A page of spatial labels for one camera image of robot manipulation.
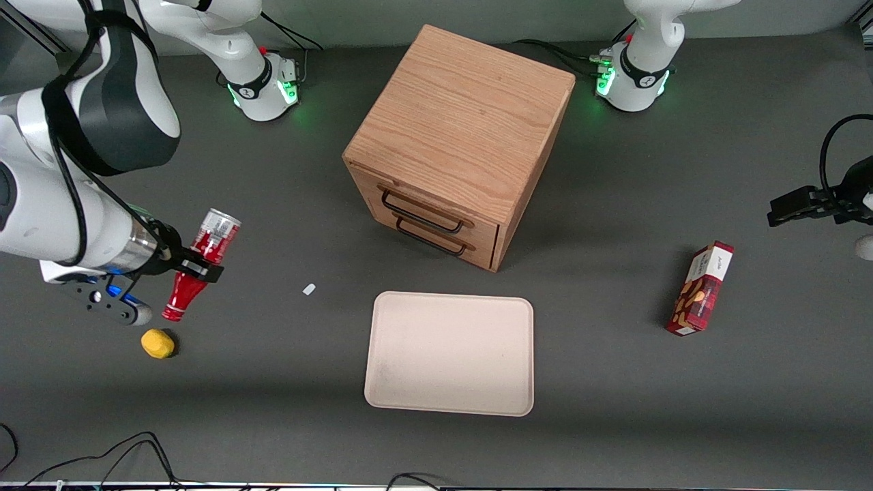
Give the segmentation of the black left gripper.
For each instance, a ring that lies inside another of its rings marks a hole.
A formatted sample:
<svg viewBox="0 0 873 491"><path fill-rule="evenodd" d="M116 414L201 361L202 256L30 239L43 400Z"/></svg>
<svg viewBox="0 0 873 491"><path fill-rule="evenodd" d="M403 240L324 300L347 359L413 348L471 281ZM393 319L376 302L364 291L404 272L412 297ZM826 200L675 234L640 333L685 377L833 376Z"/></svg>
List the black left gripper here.
<svg viewBox="0 0 873 491"><path fill-rule="evenodd" d="M871 226L872 155L855 162L841 183L833 186L831 191L840 205L835 209L824 190L813 185L802 186L773 199L771 211L767 214L768 226L773 228L804 218L819 220L830 215L838 226L848 222Z"/></svg>

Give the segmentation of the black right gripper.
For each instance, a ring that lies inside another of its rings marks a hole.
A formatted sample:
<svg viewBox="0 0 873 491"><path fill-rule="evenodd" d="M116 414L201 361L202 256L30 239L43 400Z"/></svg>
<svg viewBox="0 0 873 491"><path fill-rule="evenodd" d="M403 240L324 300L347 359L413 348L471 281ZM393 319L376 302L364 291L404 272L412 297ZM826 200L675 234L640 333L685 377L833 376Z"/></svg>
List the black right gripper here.
<svg viewBox="0 0 873 491"><path fill-rule="evenodd" d="M178 273L186 274L199 282L218 282L224 273L221 265L205 261L197 250L184 248L181 236L174 227L158 220L147 220L146 223L149 230L161 239L161 243L149 261L141 267L141 276L159 276L178 266Z"/></svg>

